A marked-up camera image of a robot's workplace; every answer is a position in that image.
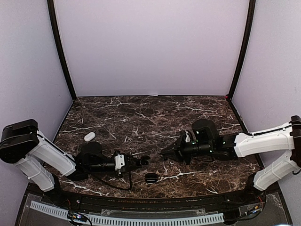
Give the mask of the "white earbud charging case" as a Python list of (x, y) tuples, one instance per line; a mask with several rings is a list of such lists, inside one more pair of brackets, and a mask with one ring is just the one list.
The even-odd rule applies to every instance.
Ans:
[(95, 133), (94, 132), (90, 132), (90, 133), (88, 133), (84, 136), (84, 140), (86, 142), (89, 142), (89, 141), (93, 140), (94, 138), (95, 138)]

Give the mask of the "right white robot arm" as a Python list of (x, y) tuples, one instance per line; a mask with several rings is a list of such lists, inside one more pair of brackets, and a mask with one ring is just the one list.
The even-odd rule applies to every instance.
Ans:
[(252, 154), (284, 150), (285, 153), (266, 168), (248, 177), (240, 200), (250, 204), (258, 194), (284, 176), (301, 168), (301, 118), (272, 129), (253, 133), (219, 135), (212, 120), (200, 119), (192, 131), (182, 130), (179, 138), (160, 153), (166, 159), (190, 164), (192, 157), (210, 156), (220, 161), (236, 160)]

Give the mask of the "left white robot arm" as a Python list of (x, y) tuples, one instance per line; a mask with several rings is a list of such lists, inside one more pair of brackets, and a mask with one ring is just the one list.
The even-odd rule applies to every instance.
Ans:
[(66, 194), (58, 186), (54, 175), (41, 162), (58, 170), (71, 181), (82, 181), (99, 173), (115, 173), (120, 178), (148, 165), (149, 156), (136, 158), (131, 154), (115, 151), (111, 157), (102, 153), (102, 145), (88, 142), (80, 147), (76, 156), (60, 149), (38, 129), (34, 119), (5, 126), (0, 140), (0, 158), (19, 168), (56, 205), (66, 202)]

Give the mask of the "black closed charging case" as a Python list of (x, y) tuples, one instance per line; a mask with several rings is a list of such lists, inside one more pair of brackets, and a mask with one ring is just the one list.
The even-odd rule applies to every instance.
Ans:
[(145, 174), (144, 178), (145, 178), (145, 183), (153, 184), (159, 180), (159, 175), (156, 173), (147, 173), (147, 174)]

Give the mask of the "black front frame rail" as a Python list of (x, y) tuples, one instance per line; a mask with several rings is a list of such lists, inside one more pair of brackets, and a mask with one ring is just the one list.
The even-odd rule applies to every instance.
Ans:
[(162, 177), (155, 184), (146, 184), (143, 176), (134, 177), (131, 191), (103, 185), (96, 179), (73, 182), (64, 177), (60, 184), (79, 210), (99, 210), (105, 206), (123, 210), (183, 210), (186, 207), (206, 210), (230, 209), (246, 185), (246, 177), (206, 176), (201, 173)]

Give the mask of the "right black frame post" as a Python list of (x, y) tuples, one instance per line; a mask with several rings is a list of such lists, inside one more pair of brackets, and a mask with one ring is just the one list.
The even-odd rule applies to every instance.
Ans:
[(229, 89), (229, 93), (227, 94), (227, 97), (229, 100), (231, 100), (234, 97), (236, 87), (238, 85), (238, 80), (243, 68), (247, 47), (250, 39), (251, 29), (253, 25), (253, 18), (255, 13), (255, 6), (256, 6), (256, 0), (249, 0), (248, 5), (248, 11), (247, 11), (247, 17), (246, 17), (246, 25), (244, 29), (244, 35), (242, 39), (242, 44), (238, 56), (238, 62), (236, 65), (236, 69), (233, 75), (232, 83)]

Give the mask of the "black frame post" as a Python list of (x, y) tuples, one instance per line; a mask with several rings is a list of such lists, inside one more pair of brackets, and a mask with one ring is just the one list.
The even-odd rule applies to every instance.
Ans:
[(251, 29), (253, 25), (253, 18), (255, 13), (255, 6), (256, 6), (256, 0), (249, 0), (248, 5), (248, 11), (247, 11), (247, 17), (246, 17), (246, 25), (244, 29), (244, 35), (242, 39), (242, 44), (238, 56), (238, 62), (236, 65), (236, 69), (233, 75), (232, 83), (229, 89), (229, 93), (227, 94), (227, 97), (229, 100), (231, 100), (234, 97), (236, 87), (238, 85), (238, 80), (243, 68), (247, 47), (250, 39)]
[(70, 72), (69, 72), (69, 69), (67, 66), (67, 61), (65, 58), (64, 50), (63, 50), (58, 22), (57, 22), (57, 18), (56, 18), (55, 2), (53, 0), (47, 0), (47, 5), (48, 5), (48, 14), (49, 14), (49, 18), (50, 18), (50, 23), (51, 23), (51, 28), (52, 28), (52, 33), (53, 33), (53, 37), (54, 37), (54, 41), (55, 41), (57, 54), (59, 57), (59, 61), (61, 64), (61, 68), (63, 71), (64, 79), (67, 84), (68, 91), (70, 93), (72, 101), (74, 102), (77, 99), (77, 95), (76, 95), (73, 83), (71, 81)]

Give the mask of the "left black frame post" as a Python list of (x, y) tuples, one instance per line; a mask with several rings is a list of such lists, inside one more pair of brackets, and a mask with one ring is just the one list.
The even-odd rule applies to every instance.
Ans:
[(63, 50), (58, 22), (57, 22), (57, 18), (56, 18), (55, 2), (53, 0), (47, 0), (47, 5), (48, 5), (48, 14), (49, 14), (49, 18), (50, 18), (50, 23), (51, 23), (51, 28), (52, 28), (52, 33), (53, 33), (53, 37), (54, 37), (54, 41), (55, 41), (57, 54), (59, 57), (59, 61), (61, 64), (61, 68), (63, 71), (64, 79), (67, 84), (68, 91), (70, 93), (72, 101), (74, 102), (77, 99), (77, 95), (76, 95), (73, 83), (71, 81), (70, 72), (69, 72), (69, 69), (67, 66), (67, 61), (65, 58), (64, 50)]

